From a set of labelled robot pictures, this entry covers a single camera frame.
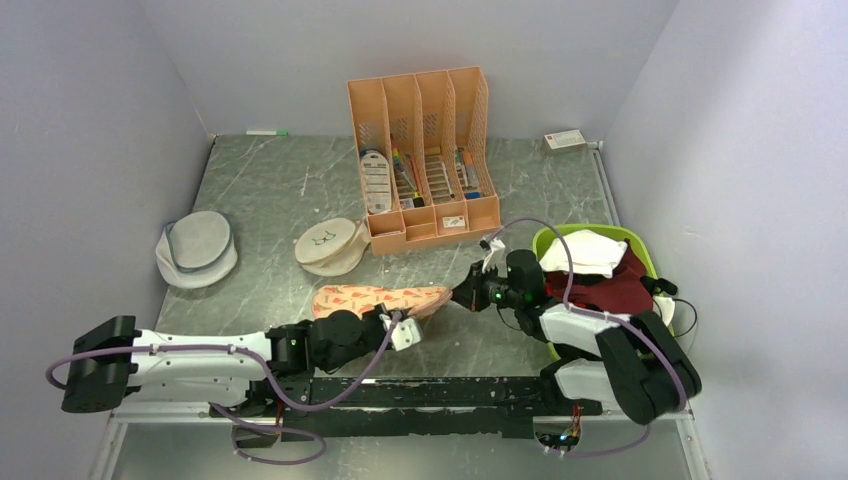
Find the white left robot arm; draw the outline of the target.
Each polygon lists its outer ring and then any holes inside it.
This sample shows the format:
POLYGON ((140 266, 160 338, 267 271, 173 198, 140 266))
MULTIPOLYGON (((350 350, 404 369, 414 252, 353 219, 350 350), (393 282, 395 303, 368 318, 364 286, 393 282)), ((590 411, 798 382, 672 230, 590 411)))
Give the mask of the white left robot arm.
POLYGON ((125 402, 208 402, 261 416, 277 395, 300 411, 313 406, 283 382, 331 373, 352 360, 415 344, 418 330, 399 310, 378 305, 363 315, 348 310, 267 331, 234 336, 186 336, 137 327, 116 316, 73 344, 53 363, 49 383, 63 392, 67 413, 113 410, 125 402))

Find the floral mesh laundry bag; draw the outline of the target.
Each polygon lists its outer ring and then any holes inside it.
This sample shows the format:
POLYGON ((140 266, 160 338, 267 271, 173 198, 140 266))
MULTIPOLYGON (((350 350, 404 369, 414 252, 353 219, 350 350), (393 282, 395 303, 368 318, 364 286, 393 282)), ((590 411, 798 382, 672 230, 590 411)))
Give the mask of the floral mesh laundry bag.
POLYGON ((315 318, 327 317, 348 310, 362 318, 375 306, 383 304, 389 310, 403 310, 416 318, 433 315, 451 300, 452 290, 441 286, 389 289, 365 285, 327 285, 319 288, 312 299, 315 318))

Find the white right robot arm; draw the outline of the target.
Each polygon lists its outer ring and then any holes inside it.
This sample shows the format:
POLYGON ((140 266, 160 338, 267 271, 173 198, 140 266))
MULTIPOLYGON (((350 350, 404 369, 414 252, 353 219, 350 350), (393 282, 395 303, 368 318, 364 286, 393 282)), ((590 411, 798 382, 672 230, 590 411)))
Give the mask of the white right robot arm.
POLYGON ((530 250, 508 253, 504 276, 473 263, 452 299, 472 312, 510 309, 524 334, 563 348, 559 361, 540 374, 540 402, 550 413, 588 400, 614 404, 634 423, 648 425, 702 391, 698 371, 658 314, 612 314, 556 299, 530 250))

